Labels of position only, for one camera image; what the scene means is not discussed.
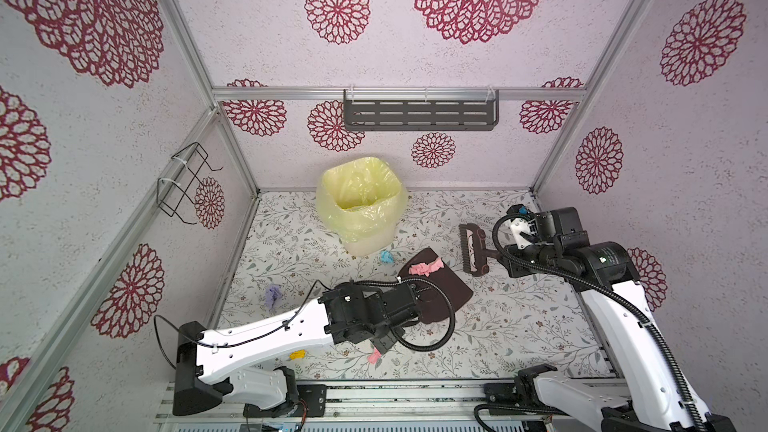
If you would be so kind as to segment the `pink paper scrap long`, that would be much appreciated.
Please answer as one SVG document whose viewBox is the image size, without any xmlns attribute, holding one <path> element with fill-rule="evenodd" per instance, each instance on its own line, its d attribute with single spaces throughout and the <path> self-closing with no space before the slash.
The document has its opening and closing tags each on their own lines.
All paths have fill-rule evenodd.
<svg viewBox="0 0 768 432">
<path fill-rule="evenodd" d="M 368 362 L 372 365 L 377 365 L 382 359 L 382 353 L 374 348 L 373 352 L 368 356 Z"/>
</svg>

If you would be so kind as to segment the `bin with yellow-green bag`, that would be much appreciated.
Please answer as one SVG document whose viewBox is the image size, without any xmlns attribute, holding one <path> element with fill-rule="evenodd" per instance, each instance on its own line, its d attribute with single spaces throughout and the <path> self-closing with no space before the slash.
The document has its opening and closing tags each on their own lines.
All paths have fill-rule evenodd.
<svg viewBox="0 0 768 432">
<path fill-rule="evenodd" d="M 316 189 L 316 212 L 353 256 L 388 247 L 408 203 L 408 190 L 389 164 L 355 159 L 326 170 Z"/>
</svg>

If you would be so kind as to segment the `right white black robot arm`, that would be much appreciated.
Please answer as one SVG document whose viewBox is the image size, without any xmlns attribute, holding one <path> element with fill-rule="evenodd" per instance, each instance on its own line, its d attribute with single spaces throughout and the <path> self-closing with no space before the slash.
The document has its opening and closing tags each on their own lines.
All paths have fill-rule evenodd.
<svg viewBox="0 0 768 432">
<path fill-rule="evenodd" d="M 548 274 L 571 284 L 621 381 L 603 386 L 542 364 L 519 372 L 514 405 L 556 413 L 593 431 L 732 431 L 695 392 L 653 318 L 628 251 L 593 244 L 575 208 L 508 209 L 491 240 L 513 278 Z"/>
</svg>

